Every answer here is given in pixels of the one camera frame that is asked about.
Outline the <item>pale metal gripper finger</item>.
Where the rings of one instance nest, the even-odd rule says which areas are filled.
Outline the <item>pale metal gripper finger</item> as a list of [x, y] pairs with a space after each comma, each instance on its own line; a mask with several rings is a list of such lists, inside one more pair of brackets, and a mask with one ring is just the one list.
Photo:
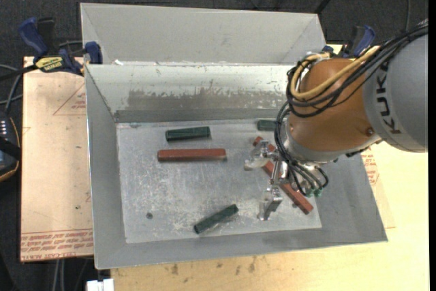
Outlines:
[[278, 152], [267, 140], [259, 140], [250, 152], [249, 158], [245, 160], [244, 169], [254, 170], [264, 167], [268, 162], [275, 162], [278, 159]]
[[278, 187], [269, 187], [262, 193], [259, 203], [258, 219], [260, 221], [267, 221], [270, 214], [275, 212], [283, 201], [280, 189]]

